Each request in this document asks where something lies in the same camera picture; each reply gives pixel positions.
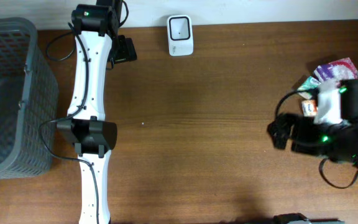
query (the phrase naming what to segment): brown tabletop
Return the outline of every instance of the brown tabletop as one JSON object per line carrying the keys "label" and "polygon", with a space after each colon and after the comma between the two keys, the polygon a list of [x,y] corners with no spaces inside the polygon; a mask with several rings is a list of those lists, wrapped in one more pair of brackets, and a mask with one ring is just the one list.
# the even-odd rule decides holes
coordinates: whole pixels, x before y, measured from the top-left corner
{"label": "brown tabletop", "polygon": [[[39,32],[39,46],[63,31]],[[138,60],[106,72],[106,119],[118,140],[108,174],[113,222],[218,223],[301,212],[358,223],[358,181],[326,184],[315,157],[273,148],[266,127],[278,100],[317,65],[350,57],[358,68],[358,21],[194,26],[193,55],[168,54],[166,27],[121,29]],[[63,56],[72,39],[51,53]],[[74,87],[76,56],[49,62],[58,116]],[[299,97],[283,111],[301,113]],[[55,152],[76,156],[59,135]],[[348,184],[355,168],[328,163]],[[78,223],[81,175],[54,161],[45,175],[0,180],[0,223]]]}

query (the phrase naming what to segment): laundry basket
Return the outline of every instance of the laundry basket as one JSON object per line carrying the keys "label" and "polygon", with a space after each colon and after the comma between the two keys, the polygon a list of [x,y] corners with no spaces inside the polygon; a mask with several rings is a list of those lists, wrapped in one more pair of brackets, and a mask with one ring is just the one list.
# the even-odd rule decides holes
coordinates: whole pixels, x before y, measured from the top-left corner
{"label": "laundry basket", "polygon": [[[37,46],[37,30],[22,18],[0,19],[0,179],[33,177],[52,158],[38,126],[56,116],[58,85]],[[53,146],[55,127],[44,128]]]}

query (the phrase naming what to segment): white background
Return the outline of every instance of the white background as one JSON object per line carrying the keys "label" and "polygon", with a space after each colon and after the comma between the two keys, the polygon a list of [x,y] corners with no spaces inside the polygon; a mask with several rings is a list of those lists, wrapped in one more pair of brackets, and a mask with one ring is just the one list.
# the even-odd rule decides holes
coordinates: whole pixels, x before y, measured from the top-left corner
{"label": "white background", "polygon": [[[358,19],[358,0],[126,0],[125,27],[165,26],[169,15],[187,14],[193,25]],[[0,18],[30,19],[38,29],[68,29],[77,4],[96,0],[0,0]]]}

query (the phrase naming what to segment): purple package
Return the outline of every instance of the purple package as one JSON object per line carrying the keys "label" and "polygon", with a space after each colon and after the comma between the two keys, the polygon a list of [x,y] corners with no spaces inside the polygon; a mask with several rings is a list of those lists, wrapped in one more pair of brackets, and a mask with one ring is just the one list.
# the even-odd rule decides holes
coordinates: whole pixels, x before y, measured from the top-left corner
{"label": "purple package", "polygon": [[350,58],[319,65],[314,74],[321,82],[333,78],[337,80],[358,79],[358,71]]}

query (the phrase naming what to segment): wood grain surface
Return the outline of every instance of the wood grain surface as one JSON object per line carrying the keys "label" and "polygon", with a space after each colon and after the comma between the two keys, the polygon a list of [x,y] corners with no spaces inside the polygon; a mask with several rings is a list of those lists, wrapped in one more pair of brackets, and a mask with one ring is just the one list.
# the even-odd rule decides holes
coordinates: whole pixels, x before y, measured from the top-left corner
{"label": "wood grain surface", "polygon": [[[39,46],[63,31],[39,32]],[[106,119],[118,140],[108,174],[113,222],[218,223],[301,212],[358,224],[358,181],[325,184],[319,159],[273,148],[266,127],[279,99],[318,64],[350,57],[358,68],[358,21],[194,26],[193,55],[171,57],[165,27],[121,29],[138,60],[107,71]],[[71,38],[51,49],[68,53]],[[76,56],[49,62],[58,115],[71,100]],[[300,113],[299,97],[284,111]],[[55,152],[76,156],[59,135]],[[347,184],[355,169],[327,164]],[[81,176],[54,161],[31,179],[0,180],[0,223],[78,223]]]}

